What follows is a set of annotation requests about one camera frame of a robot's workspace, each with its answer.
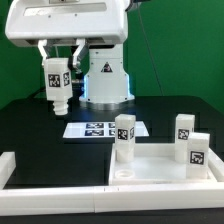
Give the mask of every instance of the green wall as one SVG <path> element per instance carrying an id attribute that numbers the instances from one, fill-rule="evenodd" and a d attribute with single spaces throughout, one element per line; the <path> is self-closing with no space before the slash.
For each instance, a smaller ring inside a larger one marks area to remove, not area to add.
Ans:
<path id="1" fill-rule="evenodd" d="M 224 1 L 154 0 L 141 14 L 165 95 L 198 96 L 224 113 Z M 128 66 L 138 96 L 160 95 L 138 13 L 129 15 Z"/>
<path id="2" fill-rule="evenodd" d="M 17 48 L 5 38 L 8 5 L 6 0 L 0 3 L 0 108 L 43 85 L 38 50 Z M 198 96 L 224 113 L 223 12 L 221 0 L 142 4 L 144 27 L 165 95 Z M 129 13 L 125 69 L 135 95 L 160 95 L 137 11 Z"/>
<path id="3" fill-rule="evenodd" d="M 41 58 L 34 48 L 18 48 L 5 37 L 5 23 L 11 0 L 0 2 L 0 108 L 24 98 L 43 83 Z"/>

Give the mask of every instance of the warning label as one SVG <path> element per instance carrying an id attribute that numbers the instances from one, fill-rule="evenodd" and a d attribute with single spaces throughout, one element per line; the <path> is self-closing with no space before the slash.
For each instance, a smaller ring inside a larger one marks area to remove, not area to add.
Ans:
<path id="1" fill-rule="evenodd" d="M 101 72 L 113 72 L 108 62 L 104 65 Z"/>

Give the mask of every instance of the black table surface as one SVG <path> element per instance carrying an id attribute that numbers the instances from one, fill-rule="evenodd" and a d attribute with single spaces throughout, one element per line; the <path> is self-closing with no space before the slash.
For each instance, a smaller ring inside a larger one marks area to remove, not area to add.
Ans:
<path id="1" fill-rule="evenodd" d="M 173 143 L 175 118 L 194 114 L 195 132 L 210 134 L 210 148 L 224 158 L 224 116 L 197 97 L 137 97 L 116 111 L 80 108 L 69 102 L 66 116 L 55 116 L 44 99 L 16 100 L 0 110 L 0 151 L 14 151 L 16 170 L 5 189 L 108 185 L 113 138 L 63 139 L 68 122 L 114 122 L 119 114 L 144 121 L 149 137 L 137 143 Z M 113 212 L 0 217 L 4 223 L 224 223 L 224 209 Z"/>

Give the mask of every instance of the white paper sheet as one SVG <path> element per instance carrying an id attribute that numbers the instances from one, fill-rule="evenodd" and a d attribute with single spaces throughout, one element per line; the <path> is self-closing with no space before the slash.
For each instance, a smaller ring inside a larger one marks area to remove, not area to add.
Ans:
<path id="1" fill-rule="evenodd" d="M 114 122 L 68 123 L 63 138 L 113 138 L 115 134 Z M 144 122 L 135 123 L 136 137 L 149 136 Z"/>

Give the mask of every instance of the small white object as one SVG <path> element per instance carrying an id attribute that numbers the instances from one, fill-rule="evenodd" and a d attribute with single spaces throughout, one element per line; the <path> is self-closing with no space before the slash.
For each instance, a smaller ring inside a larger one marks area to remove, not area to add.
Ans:
<path id="1" fill-rule="evenodd" d="M 0 156 L 0 190 L 4 188 L 15 167 L 15 153 L 4 152 Z"/>
<path id="2" fill-rule="evenodd" d="M 133 178 L 135 176 L 135 172 L 133 170 L 118 170 L 115 173 L 116 178 Z"/>
<path id="3" fill-rule="evenodd" d="M 132 162 L 135 148 L 135 120 L 134 115 L 120 114 L 115 118 L 115 147 L 117 161 Z"/>
<path id="4" fill-rule="evenodd" d="M 175 160 L 180 163 L 187 161 L 187 140 L 194 131 L 195 116 L 179 114 L 176 117 L 175 130 Z"/>
<path id="5" fill-rule="evenodd" d="M 209 134 L 190 134 L 188 138 L 187 178 L 207 178 L 209 138 Z"/>
<path id="6" fill-rule="evenodd" d="M 47 100 L 54 101 L 56 115 L 68 113 L 68 99 L 72 97 L 71 71 L 67 58 L 44 60 Z"/>

